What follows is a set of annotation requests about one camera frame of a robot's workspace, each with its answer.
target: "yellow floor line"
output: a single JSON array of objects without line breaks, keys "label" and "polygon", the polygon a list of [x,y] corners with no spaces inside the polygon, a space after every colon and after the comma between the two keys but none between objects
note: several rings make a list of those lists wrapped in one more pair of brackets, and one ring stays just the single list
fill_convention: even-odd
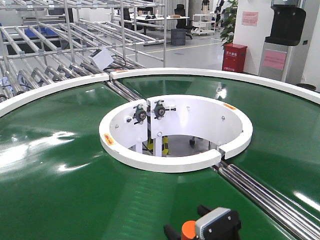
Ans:
[{"label": "yellow floor line", "polygon": [[[194,45],[194,46],[185,46],[185,47],[177,47],[177,48],[170,48],[166,51],[172,51],[172,50],[180,50],[180,49],[190,49],[190,48],[197,48],[197,47],[204,47],[209,45],[216,45],[216,44],[222,44],[223,42],[215,42],[215,43],[208,43],[208,44],[202,44],[202,45]],[[161,53],[163,50],[157,50],[157,51],[149,51],[147,54],[154,54],[154,53]]]}]

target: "chair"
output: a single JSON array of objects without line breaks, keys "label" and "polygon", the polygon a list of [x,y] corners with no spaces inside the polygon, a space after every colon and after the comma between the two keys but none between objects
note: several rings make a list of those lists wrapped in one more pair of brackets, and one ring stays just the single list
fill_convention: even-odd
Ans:
[{"label": "chair", "polygon": [[[181,17],[185,17],[186,16],[185,5],[177,4],[176,9],[174,10],[174,14],[180,15]],[[186,19],[178,19],[177,25],[175,27],[177,29],[186,29],[187,31],[194,29],[194,27],[191,25],[191,21],[189,21],[189,25],[187,25]],[[190,39],[192,39],[192,35],[190,33],[187,32],[185,35],[190,37]]]},{"label": "chair", "polygon": [[[123,19],[124,19],[124,20],[129,20],[129,21],[131,21],[130,13],[129,13],[129,8],[124,8],[124,9],[123,9]],[[135,26],[134,26],[133,24],[129,23],[129,22],[125,22],[125,23],[124,23],[124,27],[125,27],[126,29],[130,29],[130,30],[132,30],[132,31],[135,30]],[[137,26],[136,26],[136,30],[137,30],[137,31],[138,31],[138,30],[141,30],[141,29],[143,29],[143,26],[140,26],[140,25],[137,25]]]}]

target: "screw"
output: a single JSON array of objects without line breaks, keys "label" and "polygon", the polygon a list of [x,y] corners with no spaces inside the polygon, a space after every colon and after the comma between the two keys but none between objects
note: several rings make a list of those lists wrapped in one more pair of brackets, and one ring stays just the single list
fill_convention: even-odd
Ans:
[{"label": "screw", "polygon": [[159,115],[164,115],[165,112],[166,112],[166,110],[164,110],[163,108],[160,108],[160,109],[158,110],[158,114],[159,114]]},{"label": "screw", "polygon": [[147,117],[147,115],[145,114],[145,112],[141,112],[141,113],[139,114],[139,117],[140,117],[141,120],[145,120],[146,117]]}]

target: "red cabinet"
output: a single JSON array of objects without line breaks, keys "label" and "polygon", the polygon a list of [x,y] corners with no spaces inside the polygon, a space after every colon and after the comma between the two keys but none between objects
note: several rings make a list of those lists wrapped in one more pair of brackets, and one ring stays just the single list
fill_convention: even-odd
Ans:
[{"label": "red cabinet", "polygon": [[243,73],[246,52],[247,46],[233,43],[224,45],[222,70]]}]

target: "potted plant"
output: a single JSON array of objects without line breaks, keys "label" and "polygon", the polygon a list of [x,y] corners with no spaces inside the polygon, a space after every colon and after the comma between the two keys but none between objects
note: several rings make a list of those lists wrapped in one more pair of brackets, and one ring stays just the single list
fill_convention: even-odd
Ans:
[{"label": "potted plant", "polygon": [[230,44],[234,41],[238,9],[238,0],[228,0],[227,2],[230,6],[224,10],[224,13],[227,14],[228,17],[223,22],[223,30],[220,34],[222,41],[225,41],[223,45]]}]

